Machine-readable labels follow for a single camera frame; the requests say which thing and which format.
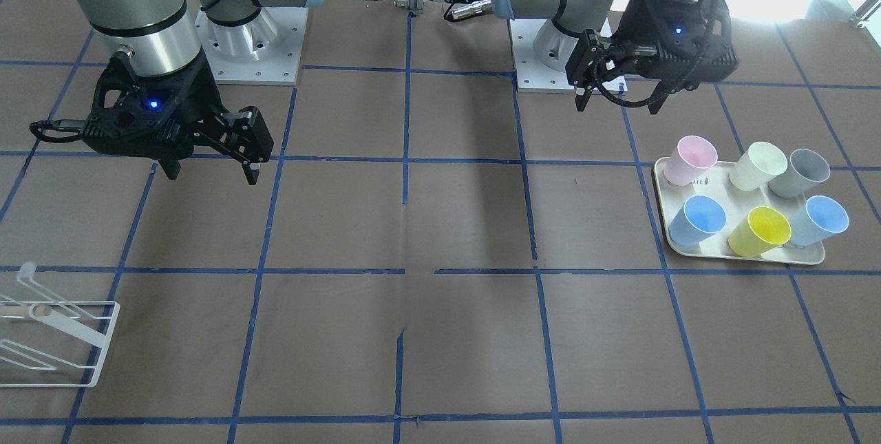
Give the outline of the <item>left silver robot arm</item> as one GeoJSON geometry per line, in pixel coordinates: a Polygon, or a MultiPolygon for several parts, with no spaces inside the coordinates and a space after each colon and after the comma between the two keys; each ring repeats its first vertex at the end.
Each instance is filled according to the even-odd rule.
{"type": "Polygon", "coordinates": [[[668,96],[739,67],[725,0],[629,0],[613,35],[599,33],[613,0],[491,0],[501,19],[538,19],[537,53],[566,74],[584,111],[593,92],[657,114],[668,96]]]}

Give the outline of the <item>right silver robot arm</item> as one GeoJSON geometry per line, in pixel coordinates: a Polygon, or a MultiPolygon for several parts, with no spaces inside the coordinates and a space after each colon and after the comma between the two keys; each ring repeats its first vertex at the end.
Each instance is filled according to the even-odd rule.
{"type": "Polygon", "coordinates": [[[76,0],[111,56],[84,120],[32,122],[41,142],[83,142],[97,153],[157,162],[176,180],[197,146],[239,162],[251,186],[274,140],[260,109],[225,108],[210,55],[255,64],[277,57],[284,34],[271,8],[324,0],[76,0]]]}

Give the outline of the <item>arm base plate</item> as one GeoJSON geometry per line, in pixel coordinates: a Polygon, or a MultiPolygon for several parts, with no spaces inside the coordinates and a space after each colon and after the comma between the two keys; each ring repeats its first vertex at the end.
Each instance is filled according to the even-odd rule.
{"type": "Polygon", "coordinates": [[[550,19],[510,20],[509,32],[519,90],[563,94],[575,89],[566,64],[578,37],[563,33],[550,19]]]}
{"type": "Polygon", "coordinates": [[[223,85],[295,86],[308,8],[262,8],[243,25],[221,26],[204,12],[195,18],[212,74],[223,85]]]}

